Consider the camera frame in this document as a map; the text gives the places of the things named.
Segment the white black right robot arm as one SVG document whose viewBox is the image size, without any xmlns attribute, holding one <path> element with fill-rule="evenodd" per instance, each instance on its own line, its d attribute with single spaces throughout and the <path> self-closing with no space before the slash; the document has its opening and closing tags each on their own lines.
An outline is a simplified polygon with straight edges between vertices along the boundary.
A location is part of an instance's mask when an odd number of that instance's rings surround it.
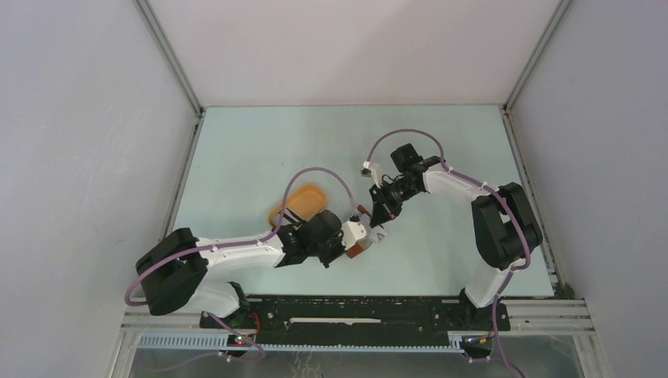
<svg viewBox="0 0 668 378">
<path fill-rule="evenodd" d="M 525 191 L 514 182 L 497 187 L 475 180 L 440 156 L 422 157 L 410 143 L 393 151 L 391 158 L 399 174 L 390 180 L 384 179 L 380 165 L 369 160 L 362 164 L 362 175 L 374 182 L 369 190 L 373 203 L 369 226 L 393 221 L 403 203 L 420 193 L 442 195 L 470 209 L 481 263 L 462 290 L 458 319 L 466 328 L 480 328 L 511 273 L 527 268 L 531 253 L 543 241 Z"/>
</svg>

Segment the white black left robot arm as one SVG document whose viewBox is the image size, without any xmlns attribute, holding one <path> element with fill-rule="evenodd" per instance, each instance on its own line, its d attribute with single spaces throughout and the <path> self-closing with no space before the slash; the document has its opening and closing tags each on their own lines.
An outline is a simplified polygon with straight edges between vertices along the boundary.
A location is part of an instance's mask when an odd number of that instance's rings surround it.
<svg viewBox="0 0 668 378">
<path fill-rule="evenodd" d="M 246 296 L 239 283 L 224 282 L 224 275 L 299 265 L 307 258 L 329 267 L 366 234 L 360 224 L 343 222 L 329 210 L 306 219 L 287 209 L 274 221 L 271 231 L 251 239 L 197 238 L 190 228 L 169 234 L 135 264 L 150 314 L 200 309 L 239 328 L 249 317 Z"/>
</svg>

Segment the brown leather card holder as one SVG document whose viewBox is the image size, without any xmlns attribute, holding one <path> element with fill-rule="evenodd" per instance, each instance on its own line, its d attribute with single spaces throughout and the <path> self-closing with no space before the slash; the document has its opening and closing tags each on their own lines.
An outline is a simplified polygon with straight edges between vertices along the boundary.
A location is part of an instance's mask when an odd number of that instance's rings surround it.
<svg viewBox="0 0 668 378">
<path fill-rule="evenodd" d="M 345 255 L 352 259 L 379 244 L 388 235 L 383 225 L 372 227 L 371 213 L 363 206 L 357 205 L 349 221 L 343 225 L 343 241 Z"/>
</svg>

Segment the white striped credit cards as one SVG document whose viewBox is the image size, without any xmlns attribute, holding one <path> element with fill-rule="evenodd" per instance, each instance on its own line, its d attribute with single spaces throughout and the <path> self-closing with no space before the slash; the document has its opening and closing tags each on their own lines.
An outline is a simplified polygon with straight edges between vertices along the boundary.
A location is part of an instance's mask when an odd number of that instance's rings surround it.
<svg viewBox="0 0 668 378">
<path fill-rule="evenodd" d="M 368 233 L 371 243 L 381 243 L 386 236 L 387 230 L 382 225 L 371 228 Z"/>
</svg>

